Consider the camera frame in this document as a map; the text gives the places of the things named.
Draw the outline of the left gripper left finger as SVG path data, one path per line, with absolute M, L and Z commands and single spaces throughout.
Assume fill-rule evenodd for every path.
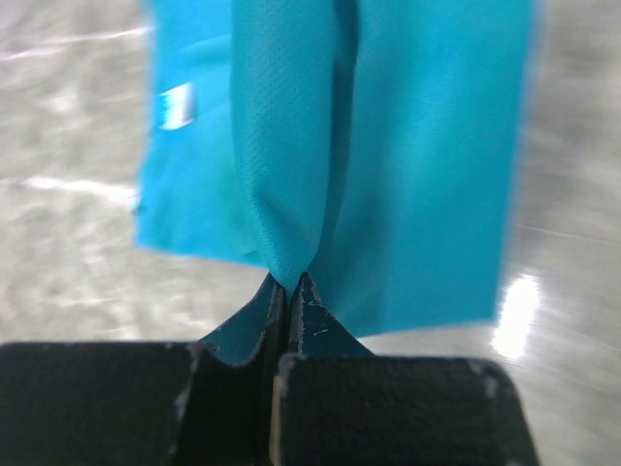
M 195 342 L 1 348 L 5 465 L 266 465 L 284 292 Z

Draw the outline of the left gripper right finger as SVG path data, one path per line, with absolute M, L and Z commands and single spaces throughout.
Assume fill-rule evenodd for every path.
M 379 356 L 336 320 L 311 276 L 278 364 L 280 465 L 536 465 L 508 373 L 475 357 Z

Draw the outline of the teal t shirt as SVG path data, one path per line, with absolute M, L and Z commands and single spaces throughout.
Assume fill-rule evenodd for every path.
M 149 1 L 144 248 L 313 277 L 354 335 L 489 320 L 530 1 Z

